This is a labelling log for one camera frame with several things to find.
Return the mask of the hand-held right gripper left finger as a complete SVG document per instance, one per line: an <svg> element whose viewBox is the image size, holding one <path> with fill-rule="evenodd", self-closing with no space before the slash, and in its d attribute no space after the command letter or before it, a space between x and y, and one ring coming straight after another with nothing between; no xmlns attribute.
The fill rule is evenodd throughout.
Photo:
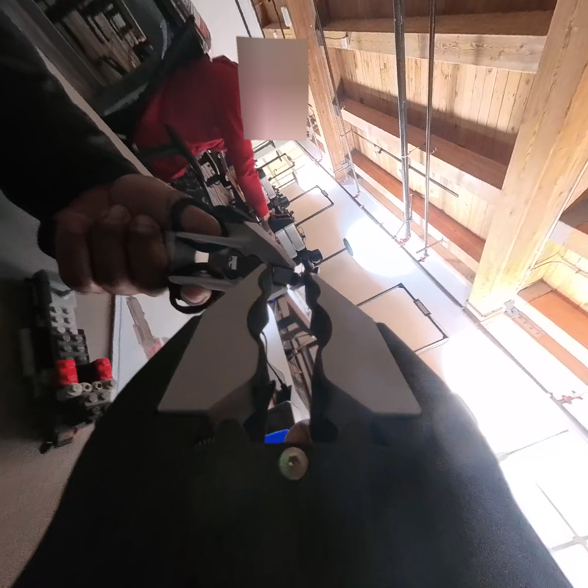
<svg viewBox="0 0 588 588"><path fill-rule="evenodd" d="M213 426L245 424L269 404L267 354L272 271L266 264L206 310L159 402L165 415L206 417Z"/></svg>

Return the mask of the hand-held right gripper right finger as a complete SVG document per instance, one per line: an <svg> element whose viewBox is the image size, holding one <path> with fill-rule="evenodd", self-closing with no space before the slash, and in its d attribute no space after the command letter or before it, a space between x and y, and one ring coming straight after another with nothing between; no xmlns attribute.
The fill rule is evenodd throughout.
<svg viewBox="0 0 588 588"><path fill-rule="evenodd" d="M305 277L311 334L310 433L333 442L355 426L413 419L422 414L376 322L317 274Z"/></svg>

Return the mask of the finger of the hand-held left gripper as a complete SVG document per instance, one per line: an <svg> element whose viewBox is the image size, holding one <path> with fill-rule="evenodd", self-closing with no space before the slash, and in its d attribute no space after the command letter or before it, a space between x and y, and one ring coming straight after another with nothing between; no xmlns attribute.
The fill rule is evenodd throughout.
<svg viewBox="0 0 588 588"><path fill-rule="evenodd" d="M189 245L194 245L198 251L210 253L221 249L233 249L244 256L254 256L262 263L295 269L293 259L259 224L227 222L224 226L227 231L226 236L191 232L173 232L173 236Z"/></svg>
<svg viewBox="0 0 588 588"><path fill-rule="evenodd" d="M213 277L206 272L199 272L194 275L169 274L168 281L179 287L182 293L192 293L192 291L207 291L225 293L228 290L238 286L244 277Z"/></svg>

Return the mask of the person's left forearm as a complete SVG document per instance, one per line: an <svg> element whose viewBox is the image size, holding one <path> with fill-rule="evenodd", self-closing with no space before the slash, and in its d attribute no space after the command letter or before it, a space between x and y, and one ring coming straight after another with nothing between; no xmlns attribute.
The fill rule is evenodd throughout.
<svg viewBox="0 0 588 588"><path fill-rule="evenodd" d="M134 173L1 12L1 192L40 222L40 250L55 256L59 211L86 190Z"/></svg>

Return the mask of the grey desk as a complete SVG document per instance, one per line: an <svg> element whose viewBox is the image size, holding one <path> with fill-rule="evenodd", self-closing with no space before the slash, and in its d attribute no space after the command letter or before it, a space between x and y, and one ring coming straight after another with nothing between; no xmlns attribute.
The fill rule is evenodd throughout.
<svg viewBox="0 0 588 588"><path fill-rule="evenodd" d="M1 195L1 587L9 587L50 522L91 428L40 454L22 375L19 332L31 319L25 279L56 269L36 242L37 221Z"/></svg>

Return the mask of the person's left hand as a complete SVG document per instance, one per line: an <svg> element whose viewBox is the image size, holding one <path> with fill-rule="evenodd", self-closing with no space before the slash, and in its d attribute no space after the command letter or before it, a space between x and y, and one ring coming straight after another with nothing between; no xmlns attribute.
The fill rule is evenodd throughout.
<svg viewBox="0 0 588 588"><path fill-rule="evenodd" d="M182 200L191 198L139 174L81 194L54 217L62 282L85 295L163 294L170 264L164 234Z"/></svg>

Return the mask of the black floor lamp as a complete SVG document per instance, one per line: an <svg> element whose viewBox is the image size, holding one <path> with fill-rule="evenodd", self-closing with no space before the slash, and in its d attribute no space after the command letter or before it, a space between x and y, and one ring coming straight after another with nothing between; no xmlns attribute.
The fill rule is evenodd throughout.
<svg viewBox="0 0 588 588"><path fill-rule="evenodd" d="M354 260L356 265L361 266L360 260L357 257L355 251L353 250L353 247L352 247L351 243L349 242L349 239L347 239L347 237L344 237L342 239L342 247L340 249L336 250L334 253L327 255L319 262L318 271L322 271L323 265L327 264L330 261L333 261L338 256L342 256L344 254L347 255L348 257L350 257L352 260Z"/></svg>

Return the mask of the grey and red lego build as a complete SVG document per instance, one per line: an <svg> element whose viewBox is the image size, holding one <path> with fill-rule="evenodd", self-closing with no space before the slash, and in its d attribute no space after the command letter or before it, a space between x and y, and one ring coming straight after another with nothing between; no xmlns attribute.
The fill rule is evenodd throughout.
<svg viewBox="0 0 588 588"><path fill-rule="evenodd" d="M26 280L32 319L19 333L24 378L40 436L39 451L71 444L111 406L111 361L91 360L77 325L77 298L58 274L39 270Z"/></svg>

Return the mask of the dark office chair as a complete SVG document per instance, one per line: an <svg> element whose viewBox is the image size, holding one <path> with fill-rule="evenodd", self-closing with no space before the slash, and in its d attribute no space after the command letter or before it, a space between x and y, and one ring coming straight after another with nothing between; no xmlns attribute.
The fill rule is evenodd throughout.
<svg viewBox="0 0 588 588"><path fill-rule="evenodd" d="M211 44L208 26L201 14L194 11L172 33L160 56L104 92L95 103L97 113L117 136L129 142L138 121L164 82L181 67L208 55Z"/></svg>

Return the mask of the grey ceiling pipe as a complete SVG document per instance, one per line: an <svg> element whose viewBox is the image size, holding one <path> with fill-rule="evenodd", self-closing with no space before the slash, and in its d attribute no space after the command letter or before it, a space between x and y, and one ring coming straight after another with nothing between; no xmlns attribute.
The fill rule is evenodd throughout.
<svg viewBox="0 0 588 588"><path fill-rule="evenodd" d="M406 96L406 45L405 7L403 1L393 1L394 47L398 82L398 121L401 142L401 184L403 201L403 237L398 243L405 245L411 237L412 199L409 182L408 120Z"/></svg>

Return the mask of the storage shelf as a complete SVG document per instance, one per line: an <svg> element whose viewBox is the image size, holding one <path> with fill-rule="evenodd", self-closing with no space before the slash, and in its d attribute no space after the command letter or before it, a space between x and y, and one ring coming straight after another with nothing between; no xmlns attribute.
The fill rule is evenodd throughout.
<svg viewBox="0 0 588 588"><path fill-rule="evenodd" d="M126 1L34 1L42 23L58 34L102 85L154 57L152 42Z"/></svg>

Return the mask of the black tube frame stand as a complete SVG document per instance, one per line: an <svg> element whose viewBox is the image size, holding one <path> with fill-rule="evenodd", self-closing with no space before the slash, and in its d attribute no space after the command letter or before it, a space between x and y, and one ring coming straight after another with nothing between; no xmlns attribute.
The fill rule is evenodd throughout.
<svg viewBox="0 0 588 588"><path fill-rule="evenodd" d="M418 355L437 348L449 338L430 310L403 283L383 290L356 306L376 323L385 325Z"/></svg>

